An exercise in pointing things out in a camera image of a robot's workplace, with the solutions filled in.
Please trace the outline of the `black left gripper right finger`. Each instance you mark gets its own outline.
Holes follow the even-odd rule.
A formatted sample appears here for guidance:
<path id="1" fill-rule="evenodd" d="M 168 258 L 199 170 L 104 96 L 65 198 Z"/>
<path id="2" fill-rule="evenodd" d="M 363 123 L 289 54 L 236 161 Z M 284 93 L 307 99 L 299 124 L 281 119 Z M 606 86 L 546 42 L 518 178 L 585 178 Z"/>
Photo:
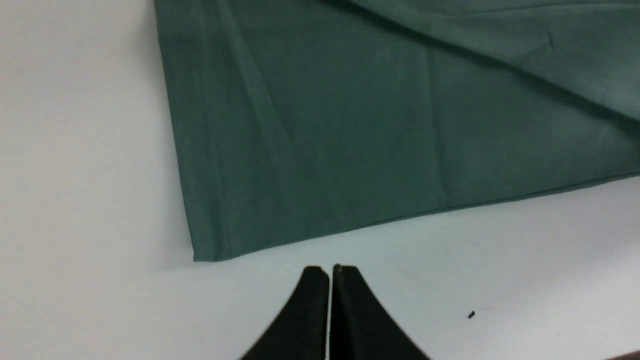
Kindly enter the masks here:
<path id="1" fill-rule="evenodd" d="M 427 360 L 378 301 L 356 266 L 333 267 L 330 359 Z"/>

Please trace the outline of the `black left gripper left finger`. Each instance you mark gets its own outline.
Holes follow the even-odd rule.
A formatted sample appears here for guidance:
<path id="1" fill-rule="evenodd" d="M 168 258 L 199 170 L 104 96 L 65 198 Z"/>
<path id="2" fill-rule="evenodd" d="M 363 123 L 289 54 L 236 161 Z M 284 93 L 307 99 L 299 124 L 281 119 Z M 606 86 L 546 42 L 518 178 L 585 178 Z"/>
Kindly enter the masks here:
<path id="1" fill-rule="evenodd" d="M 324 360 L 329 276 L 307 266 L 290 298 L 243 360 Z"/>

